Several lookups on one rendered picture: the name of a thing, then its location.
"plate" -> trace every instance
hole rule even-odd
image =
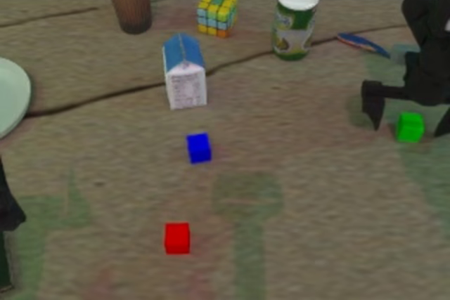
[[[22,121],[31,99],[31,81],[14,62],[0,58],[0,138]]]

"dark crack line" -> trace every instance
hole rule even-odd
[[[370,29],[370,30],[361,30],[361,31],[349,32],[349,33],[350,34],[370,33],[370,32],[390,30],[390,29],[401,28],[401,27],[405,27],[405,25],[391,25],[391,26],[386,26],[386,27],[373,28],[373,29]],[[314,41],[312,43],[312,45],[313,46],[319,46],[319,45],[327,44],[328,42],[332,42],[332,41],[335,41],[335,40],[337,40],[335,37],[322,39],[322,40],[317,40],[317,41]],[[273,53],[274,53],[273,51],[264,51],[264,52],[253,54],[252,56],[248,56],[246,58],[230,61],[229,63],[223,63],[221,65],[218,65],[218,66],[208,70],[206,72],[206,76],[207,77],[211,77],[212,75],[216,74],[218,71],[220,71],[220,70],[222,70],[224,68],[227,68],[227,67],[230,67],[230,66],[234,66],[234,65],[239,65],[241,63],[246,63],[247,61],[251,61],[251,60],[260,58],[262,56],[270,56]],[[90,98],[88,100],[83,100],[83,101],[80,101],[78,103],[62,105],[60,107],[45,109],[45,110],[36,111],[36,112],[28,112],[25,115],[25,119],[32,119],[32,118],[38,118],[38,117],[52,116],[52,115],[68,112],[70,110],[75,110],[77,108],[84,107],[85,105],[90,105],[92,103],[96,103],[96,102],[99,102],[99,101],[107,100],[107,99],[110,99],[110,98],[116,98],[116,97],[119,97],[119,96],[125,96],[125,95],[129,95],[129,94],[133,94],[133,93],[138,93],[138,92],[141,92],[141,91],[147,91],[149,89],[160,88],[160,87],[163,87],[163,86],[165,86],[165,82],[164,81],[156,83],[156,84],[136,86],[134,88],[125,89],[123,91],[116,91],[116,92],[108,93],[108,94],[105,94],[105,95],[102,95],[102,96],[97,96],[96,98]]]
[[[46,15],[40,15],[40,16],[36,16],[36,17],[31,17],[31,18],[27,18],[27,19],[14,20],[14,21],[6,22],[4,24],[0,24],[0,28],[7,28],[7,27],[12,27],[12,26],[24,25],[24,24],[27,24],[29,22],[39,21],[39,20],[43,20],[43,19],[58,18],[58,17],[65,17],[65,16],[68,16],[68,15],[88,13],[88,12],[92,12],[92,11],[97,11],[98,9],[99,9],[99,7],[88,7],[88,8],[83,8],[83,9],[80,9],[80,10],[52,13],[52,14],[46,14]]]

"blue cube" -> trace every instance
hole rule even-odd
[[[191,164],[209,162],[211,160],[211,145],[207,133],[187,135],[186,142]]]

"green can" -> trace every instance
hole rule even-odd
[[[300,60],[311,49],[319,0],[278,0],[272,49],[283,60]]]

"table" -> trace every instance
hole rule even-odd
[[[134,37],[108,0],[0,0],[0,55],[36,93],[0,142],[29,219],[9,247],[11,298],[450,296],[449,138],[398,144],[389,125],[415,110],[433,130],[443,110],[389,103],[374,132],[361,81],[403,69],[333,40],[412,43],[401,0],[323,0],[297,63],[270,53],[275,0],[240,0],[230,39],[195,31],[195,3],[155,0],[152,30]],[[171,112],[160,47],[180,31],[200,40],[210,103]],[[201,131],[214,159],[193,167],[184,137]],[[170,221],[190,222],[190,256],[165,255]]]

